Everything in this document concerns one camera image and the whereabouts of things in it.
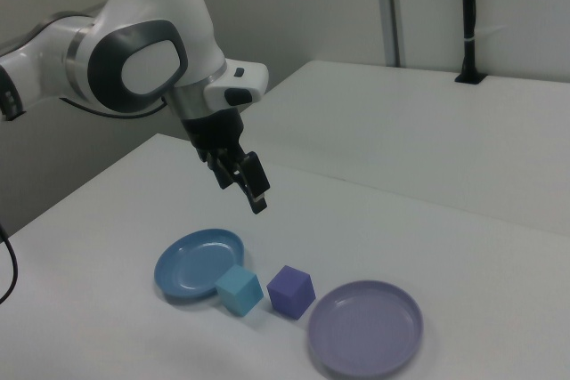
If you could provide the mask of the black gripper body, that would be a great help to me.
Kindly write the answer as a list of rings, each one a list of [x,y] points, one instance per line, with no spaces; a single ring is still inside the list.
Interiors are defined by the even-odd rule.
[[[207,117],[184,119],[182,125],[201,160],[220,151],[231,158],[245,157],[240,146],[244,125],[238,110],[223,109]]]

